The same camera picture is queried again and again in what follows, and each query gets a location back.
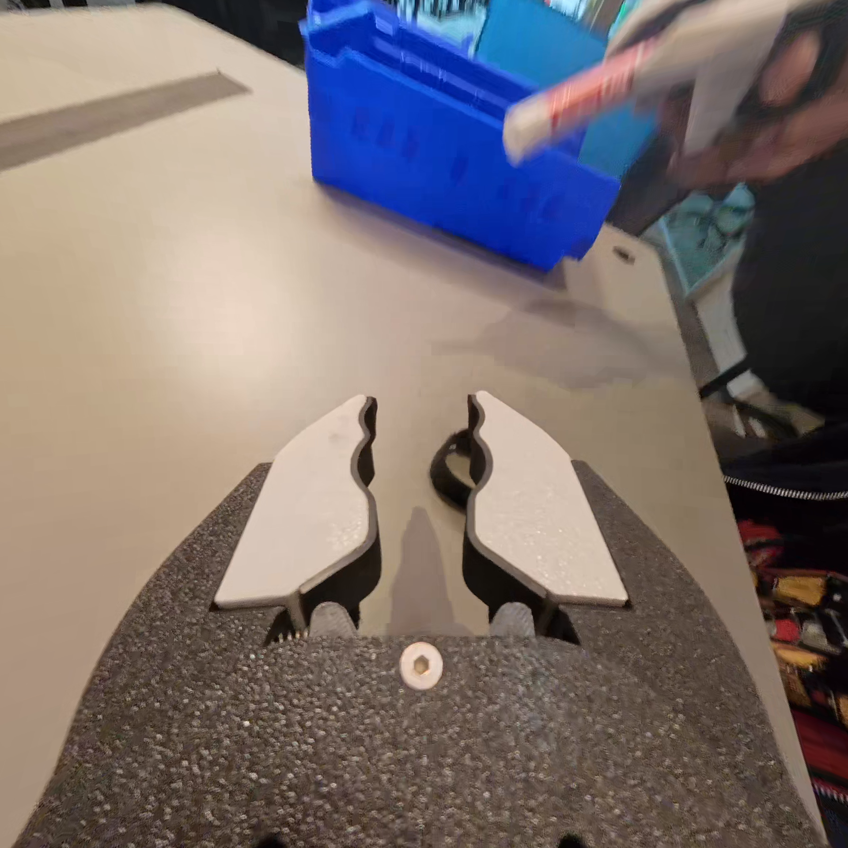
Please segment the blue plastic bins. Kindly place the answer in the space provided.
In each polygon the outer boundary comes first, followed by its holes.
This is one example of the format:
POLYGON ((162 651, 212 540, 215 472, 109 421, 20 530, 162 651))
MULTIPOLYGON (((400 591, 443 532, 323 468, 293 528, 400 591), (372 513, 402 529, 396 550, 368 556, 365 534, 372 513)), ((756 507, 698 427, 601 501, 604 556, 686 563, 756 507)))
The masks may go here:
MULTIPOLYGON (((509 75, 547 88, 599 64, 605 52, 606 37, 595 35, 552 6, 538 1, 493 1, 475 55, 509 75)), ((578 158, 623 179, 654 131, 654 115, 639 113, 627 103, 588 125, 578 158)))

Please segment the black table mat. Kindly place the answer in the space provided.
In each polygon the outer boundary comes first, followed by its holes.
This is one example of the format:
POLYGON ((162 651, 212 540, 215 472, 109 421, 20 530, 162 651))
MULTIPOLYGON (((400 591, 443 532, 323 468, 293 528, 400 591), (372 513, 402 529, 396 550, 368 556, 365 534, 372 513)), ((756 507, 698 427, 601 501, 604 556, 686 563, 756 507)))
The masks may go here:
POLYGON ((1 171, 250 93, 242 82, 217 71, 4 121, 1 171))

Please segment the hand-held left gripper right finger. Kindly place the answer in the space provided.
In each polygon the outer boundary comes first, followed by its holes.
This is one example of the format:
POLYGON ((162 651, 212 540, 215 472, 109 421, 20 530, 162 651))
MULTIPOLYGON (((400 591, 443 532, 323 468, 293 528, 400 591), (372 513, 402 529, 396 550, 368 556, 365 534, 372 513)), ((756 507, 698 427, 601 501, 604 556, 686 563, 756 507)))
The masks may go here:
POLYGON ((468 406, 472 549, 542 601, 623 608, 628 591, 567 451, 488 391, 468 406))

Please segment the person's right hand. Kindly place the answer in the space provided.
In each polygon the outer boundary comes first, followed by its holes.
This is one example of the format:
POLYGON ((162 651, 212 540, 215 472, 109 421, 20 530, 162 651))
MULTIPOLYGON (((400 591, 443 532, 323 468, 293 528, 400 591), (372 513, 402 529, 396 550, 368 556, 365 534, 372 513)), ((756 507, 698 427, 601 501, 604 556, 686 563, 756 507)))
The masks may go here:
MULTIPOLYGON (((783 46, 761 75, 760 100, 770 108, 792 102, 805 88, 821 51, 816 30, 805 30, 783 46)), ((779 179, 821 157, 846 139, 846 62, 833 84, 791 114, 766 124, 748 125, 740 139, 725 141, 697 154, 673 154, 667 168, 671 181, 706 190, 740 182, 759 184, 779 179)))

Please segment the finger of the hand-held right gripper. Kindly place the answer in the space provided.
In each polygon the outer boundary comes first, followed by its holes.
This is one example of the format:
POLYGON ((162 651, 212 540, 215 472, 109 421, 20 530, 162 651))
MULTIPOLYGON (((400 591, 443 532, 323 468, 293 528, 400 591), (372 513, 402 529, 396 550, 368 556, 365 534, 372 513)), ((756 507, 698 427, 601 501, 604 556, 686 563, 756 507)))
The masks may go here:
POLYGON ((644 42, 652 51, 635 72, 632 95, 690 92, 682 154, 777 121, 829 89, 828 1, 643 2, 610 38, 605 58, 644 42), (810 76, 793 100, 766 103, 763 71, 805 32, 818 38, 810 76))

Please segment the large blue plastic bin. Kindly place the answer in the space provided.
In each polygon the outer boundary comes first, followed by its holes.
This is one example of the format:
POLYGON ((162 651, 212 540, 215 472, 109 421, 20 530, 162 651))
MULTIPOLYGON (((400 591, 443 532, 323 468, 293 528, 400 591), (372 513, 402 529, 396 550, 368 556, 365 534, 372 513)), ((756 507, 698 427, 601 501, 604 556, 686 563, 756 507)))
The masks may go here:
POLYGON ((539 270, 586 255, 620 183, 580 134, 508 160, 504 114, 535 86, 383 2, 309 2, 300 29, 317 182, 539 270))

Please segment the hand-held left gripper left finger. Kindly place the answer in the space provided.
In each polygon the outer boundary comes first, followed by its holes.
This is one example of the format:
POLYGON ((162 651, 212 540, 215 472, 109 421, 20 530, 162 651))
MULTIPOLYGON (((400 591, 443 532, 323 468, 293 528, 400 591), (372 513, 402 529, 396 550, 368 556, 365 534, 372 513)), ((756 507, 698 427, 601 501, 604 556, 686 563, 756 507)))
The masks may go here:
POLYGON ((216 608, 355 611, 381 573, 376 398, 355 395, 275 456, 221 579, 216 608))

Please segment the red marker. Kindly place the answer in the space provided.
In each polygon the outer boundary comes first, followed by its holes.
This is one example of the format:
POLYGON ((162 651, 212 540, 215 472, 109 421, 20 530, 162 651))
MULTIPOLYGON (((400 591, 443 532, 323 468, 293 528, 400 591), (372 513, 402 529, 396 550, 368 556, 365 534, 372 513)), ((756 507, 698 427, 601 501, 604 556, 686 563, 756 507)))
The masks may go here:
POLYGON ((639 42, 512 105, 503 118, 502 143, 507 159, 520 164, 628 101, 634 81, 651 60, 658 42, 658 37, 639 42))

